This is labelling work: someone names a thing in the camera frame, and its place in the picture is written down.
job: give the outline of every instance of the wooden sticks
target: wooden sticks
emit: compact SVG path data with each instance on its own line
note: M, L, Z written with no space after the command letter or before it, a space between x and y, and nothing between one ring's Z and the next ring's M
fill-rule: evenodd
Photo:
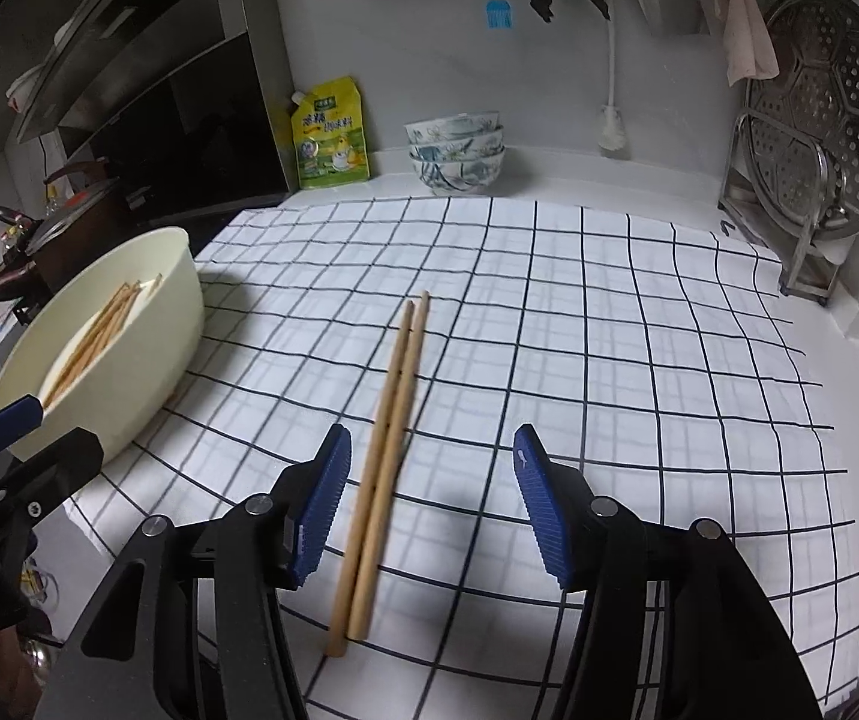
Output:
M403 434L409 425L409 415L412 412L416 375L423 351L423 336L426 333L428 312L430 312L430 293L423 292L407 346L407 357L403 363L396 402L393 404L393 415L383 447L383 462L380 464L380 478L377 481L373 509L366 527L364 549L359 562L359 573L356 576L356 590L353 593L348 631L349 637L356 640L364 640L369 635L380 557L383 555L383 546L386 542L386 527L389 524L393 487L396 484L400 462L403 460Z
M350 524L350 536L343 553L343 565L340 569L340 583L337 584L337 597L332 604L330 619L330 640L326 645L326 654L331 658L341 658L346 653L346 626L350 619L350 607L353 603L353 590L356 586L356 568L359 567L359 555L364 546L366 525L369 522L370 504L376 492L377 477L380 472L380 461L383 459L383 445L389 429L389 420L393 413L393 403L396 400L397 386L400 374L403 372L403 357L409 342L409 327L413 320L413 301L407 300L400 319L400 328L393 344L393 354L386 372L386 382L380 394L380 404L376 410L373 422L373 433L370 435L370 445L366 450L364 475L356 490L356 506L353 509L353 521Z
M157 276L150 286L151 293L159 286L162 274ZM107 346L121 333L133 310L133 304L143 291L139 282L124 284L113 293L106 305L97 314L83 338L73 349L73 354L66 361L56 381L43 398L43 407L48 409L73 383L83 375L92 362Z
M386 541L393 485L403 459L404 430L412 411L429 310L430 294L423 292L413 322L413 303L407 300L393 344L332 605L326 647L332 658L346 654L347 635L358 640L369 633L377 569Z

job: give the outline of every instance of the white tile wall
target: white tile wall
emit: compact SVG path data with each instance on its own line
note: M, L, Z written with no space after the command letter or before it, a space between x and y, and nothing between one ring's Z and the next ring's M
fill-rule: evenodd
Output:
M513 28L489 29L489 0L279 0L293 80L351 74L371 149L404 146L404 122L460 110L503 113L506 141L596 153L607 90L603 18L553 0L544 23L507 0ZM636 0L615 0L618 106L634 159L720 175L738 92L709 35L653 38Z

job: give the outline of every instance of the yellow sauce pouch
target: yellow sauce pouch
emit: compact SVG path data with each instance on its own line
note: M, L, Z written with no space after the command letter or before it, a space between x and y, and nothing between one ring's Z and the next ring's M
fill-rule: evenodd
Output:
M293 114L293 143L303 189L369 178L364 111L350 76L321 83Z

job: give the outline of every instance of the metal steamer plate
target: metal steamer plate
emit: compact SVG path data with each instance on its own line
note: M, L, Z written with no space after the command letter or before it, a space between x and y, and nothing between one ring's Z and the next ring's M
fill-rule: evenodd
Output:
M851 0L779 0L767 17L781 73L751 80L746 105L809 135L830 165L833 197L813 237L859 232L859 7ZM805 143L750 117L743 153L759 201L799 235L817 165Z

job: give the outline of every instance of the blue and white porcelain bowl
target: blue and white porcelain bowl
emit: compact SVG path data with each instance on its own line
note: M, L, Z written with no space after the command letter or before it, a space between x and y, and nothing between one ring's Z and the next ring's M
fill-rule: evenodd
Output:
M436 141L409 146L409 156L424 162L466 162L481 157L491 157L503 150L503 127L493 132L456 138L452 141Z
M493 132L499 126L500 112L498 111L459 113L455 116L427 119L425 122L412 122L406 125L407 138L413 146L450 141L454 138L469 138L471 135Z
M503 168L505 151L488 157L452 162L427 162L410 157L420 180L437 194L479 191L492 184Z

